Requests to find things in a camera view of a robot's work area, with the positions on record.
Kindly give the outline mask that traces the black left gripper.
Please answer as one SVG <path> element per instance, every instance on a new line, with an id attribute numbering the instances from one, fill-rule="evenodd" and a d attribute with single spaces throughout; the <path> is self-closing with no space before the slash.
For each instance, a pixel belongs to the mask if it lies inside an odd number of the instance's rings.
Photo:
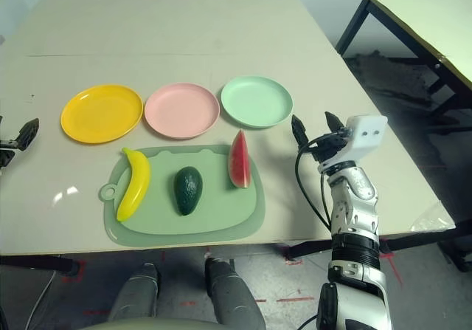
<path id="1" fill-rule="evenodd" d="M 39 129 L 39 119 L 35 118 L 25 123 L 15 140 L 2 140 L 0 150 L 0 166 L 5 168 L 15 156 L 15 150 L 26 150 L 35 139 Z"/>

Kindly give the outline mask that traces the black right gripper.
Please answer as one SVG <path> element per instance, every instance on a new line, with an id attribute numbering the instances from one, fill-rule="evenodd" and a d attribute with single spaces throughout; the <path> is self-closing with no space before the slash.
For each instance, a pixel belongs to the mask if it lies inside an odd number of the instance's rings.
<path id="1" fill-rule="evenodd" d="M 327 161 L 347 145 L 347 138 L 350 135 L 350 130 L 346 129 L 342 121 L 335 114 L 328 111 L 324 114 L 330 133 L 317 137 L 310 142 L 302 121 L 295 114 L 291 117 L 291 129 L 298 149 L 301 149 L 309 142 L 308 151 L 319 163 L 320 168 L 327 168 Z"/>

